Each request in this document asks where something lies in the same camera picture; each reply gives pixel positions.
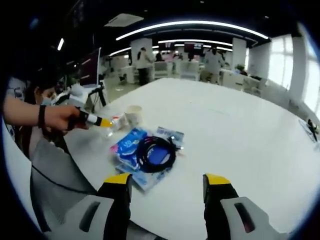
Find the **black cable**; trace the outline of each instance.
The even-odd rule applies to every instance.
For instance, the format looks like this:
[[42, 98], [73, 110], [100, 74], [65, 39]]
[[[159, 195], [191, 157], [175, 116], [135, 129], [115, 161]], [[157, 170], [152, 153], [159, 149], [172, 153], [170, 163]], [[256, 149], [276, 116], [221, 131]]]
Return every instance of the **black cable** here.
[[[153, 164], [148, 159], [149, 151], [158, 147], [168, 151], [169, 159], [161, 164]], [[147, 136], [142, 139], [136, 148], [136, 160], [139, 163], [141, 170], [146, 173], [156, 173], [171, 168], [176, 160], [176, 151], [179, 150], [172, 142], [172, 138], [167, 140], [157, 136]]]
[[75, 192], [75, 193], [78, 193], [78, 194], [87, 194], [87, 195], [92, 195], [93, 193], [92, 192], [88, 192], [88, 191], [82, 191], [82, 190], [78, 190], [78, 189], [74, 189], [72, 187], [68, 187], [68, 186], [65, 186], [65, 185], [62, 185], [60, 183], [57, 183], [53, 180], [51, 180], [49, 177], [47, 177], [46, 175], [44, 175], [39, 169], [37, 169], [34, 165], [31, 165], [41, 176], [43, 176], [45, 179], [47, 179], [49, 182], [63, 188], [63, 189], [66, 189], [68, 191], [71, 191], [71, 192]]

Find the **white table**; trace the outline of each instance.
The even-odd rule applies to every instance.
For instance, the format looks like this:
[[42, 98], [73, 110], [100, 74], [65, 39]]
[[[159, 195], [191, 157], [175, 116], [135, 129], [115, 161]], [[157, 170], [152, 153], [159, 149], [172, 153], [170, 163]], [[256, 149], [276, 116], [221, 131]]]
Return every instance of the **white table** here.
[[[320, 187], [320, 153], [298, 117], [223, 86], [160, 79], [110, 103], [101, 116], [143, 108], [144, 124], [185, 133], [184, 157], [146, 194], [132, 188], [131, 220], [166, 239], [206, 239], [203, 174], [228, 178], [239, 196], [268, 213], [271, 225], [290, 232], [310, 210]], [[106, 138], [101, 128], [75, 129], [66, 142], [76, 164], [99, 189], [115, 173], [109, 147], [125, 133]]]

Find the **white cup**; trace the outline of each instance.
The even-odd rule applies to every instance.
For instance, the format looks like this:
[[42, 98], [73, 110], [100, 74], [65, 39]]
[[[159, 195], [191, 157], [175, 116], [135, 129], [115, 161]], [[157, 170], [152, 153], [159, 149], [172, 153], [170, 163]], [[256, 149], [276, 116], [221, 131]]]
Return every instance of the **white cup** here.
[[142, 123], [142, 107], [138, 105], [129, 106], [124, 112], [130, 127], [134, 128]]

